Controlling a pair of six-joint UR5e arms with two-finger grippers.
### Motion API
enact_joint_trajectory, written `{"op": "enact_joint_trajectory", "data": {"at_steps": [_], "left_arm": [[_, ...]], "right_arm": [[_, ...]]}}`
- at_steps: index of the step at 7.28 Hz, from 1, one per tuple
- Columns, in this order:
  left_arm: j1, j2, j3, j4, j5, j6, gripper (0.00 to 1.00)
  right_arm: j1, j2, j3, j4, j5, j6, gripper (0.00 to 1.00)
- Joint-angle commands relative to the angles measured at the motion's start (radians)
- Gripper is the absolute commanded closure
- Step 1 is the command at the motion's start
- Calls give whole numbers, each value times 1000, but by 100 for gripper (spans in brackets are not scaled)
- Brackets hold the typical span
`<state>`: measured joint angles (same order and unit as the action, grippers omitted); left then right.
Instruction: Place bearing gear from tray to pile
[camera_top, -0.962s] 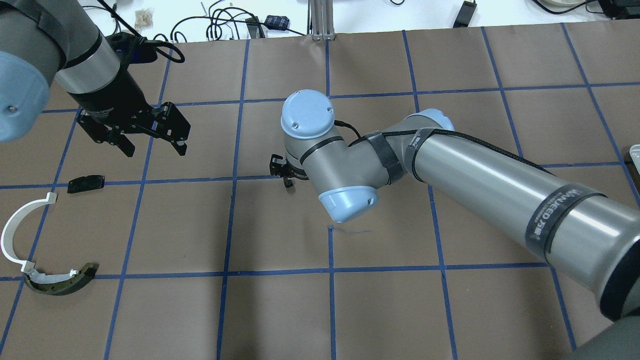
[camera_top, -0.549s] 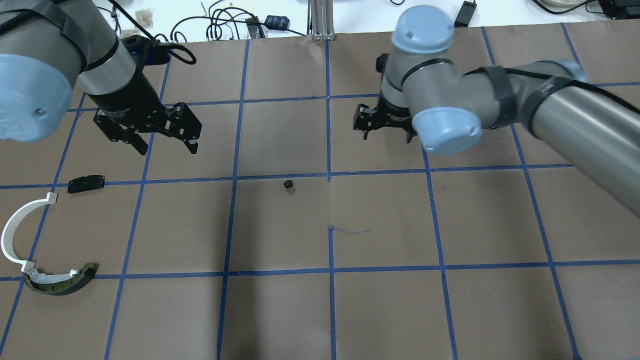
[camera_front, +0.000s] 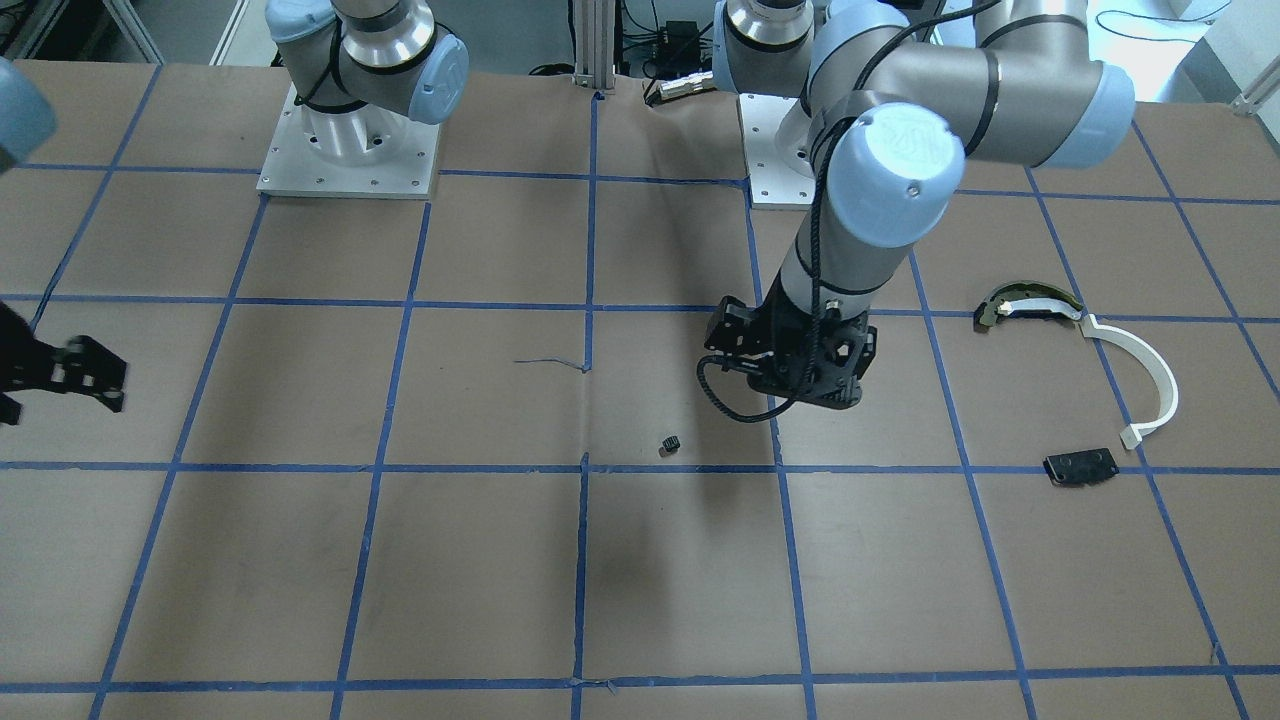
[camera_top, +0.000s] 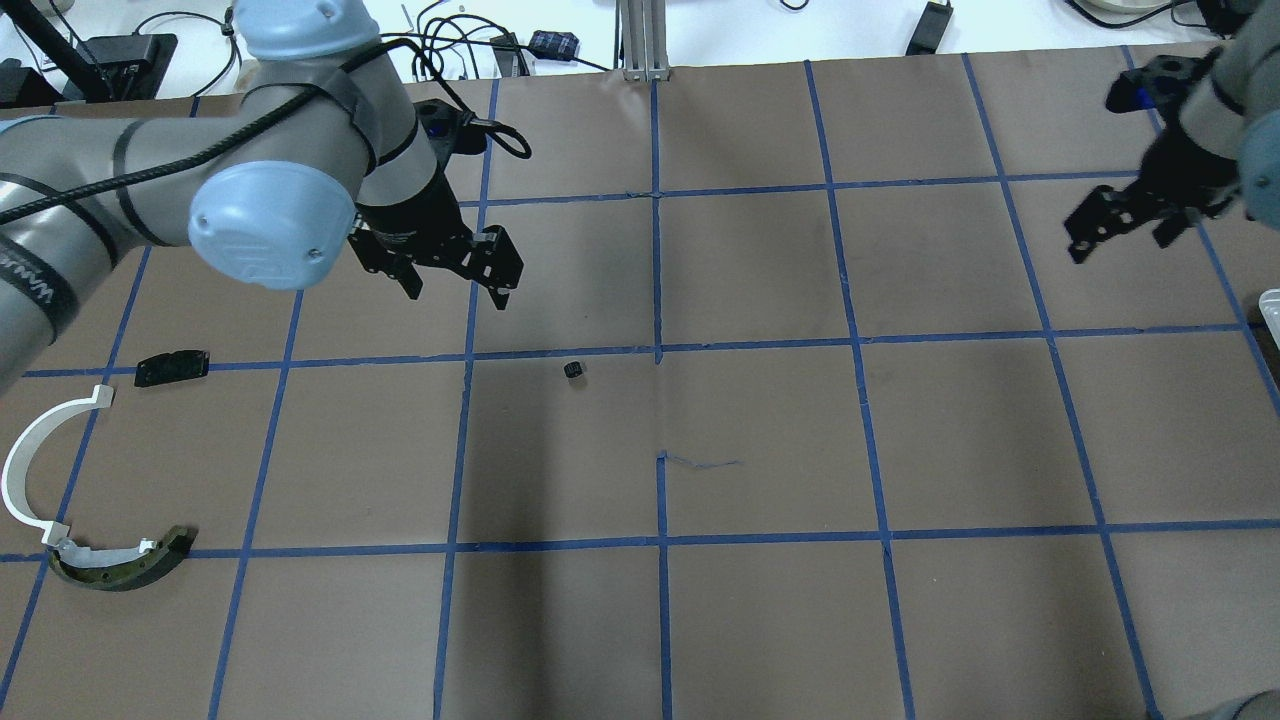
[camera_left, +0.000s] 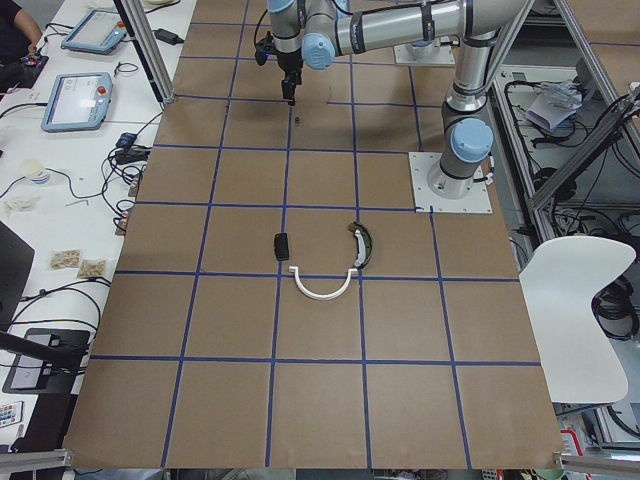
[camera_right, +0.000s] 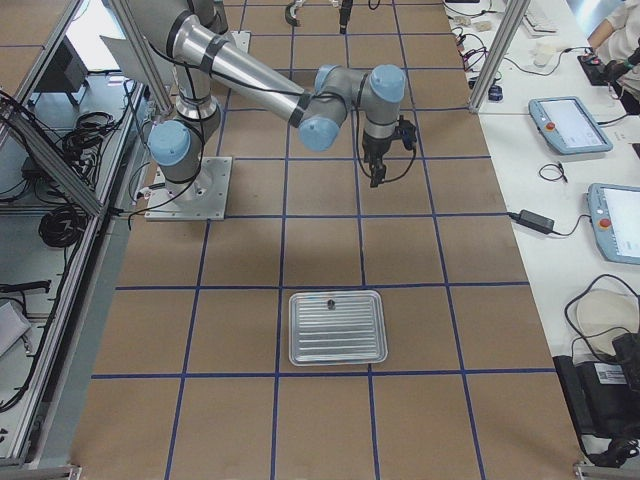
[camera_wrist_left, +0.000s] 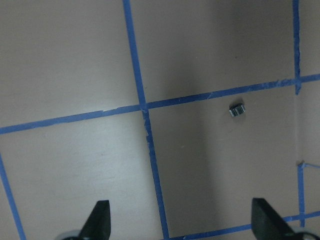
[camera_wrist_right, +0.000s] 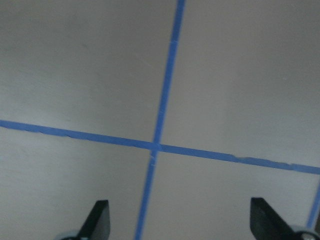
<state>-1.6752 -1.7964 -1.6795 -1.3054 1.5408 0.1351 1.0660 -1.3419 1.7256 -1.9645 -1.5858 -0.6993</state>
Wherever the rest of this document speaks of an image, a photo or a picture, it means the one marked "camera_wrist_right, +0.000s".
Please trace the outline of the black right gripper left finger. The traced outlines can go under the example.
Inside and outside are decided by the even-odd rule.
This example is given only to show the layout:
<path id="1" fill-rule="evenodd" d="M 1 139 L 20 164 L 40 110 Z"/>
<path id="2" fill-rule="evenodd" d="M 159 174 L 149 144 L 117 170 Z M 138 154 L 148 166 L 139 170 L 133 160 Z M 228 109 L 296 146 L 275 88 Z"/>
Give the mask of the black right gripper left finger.
<path id="1" fill-rule="evenodd" d="M 87 216 L 76 240 L 108 240 L 111 232 L 108 200 L 98 200 Z"/>

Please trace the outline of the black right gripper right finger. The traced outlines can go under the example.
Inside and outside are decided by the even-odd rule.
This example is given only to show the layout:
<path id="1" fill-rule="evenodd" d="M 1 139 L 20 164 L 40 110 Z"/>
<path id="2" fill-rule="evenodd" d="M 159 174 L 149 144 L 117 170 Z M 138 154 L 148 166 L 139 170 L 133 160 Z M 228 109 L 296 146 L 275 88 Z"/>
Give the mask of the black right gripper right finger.
<path id="1" fill-rule="evenodd" d="M 250 230 L 256 240 L 302 240 L 303 231 L 294 231 L 264 198 L 250 200 Z"/>

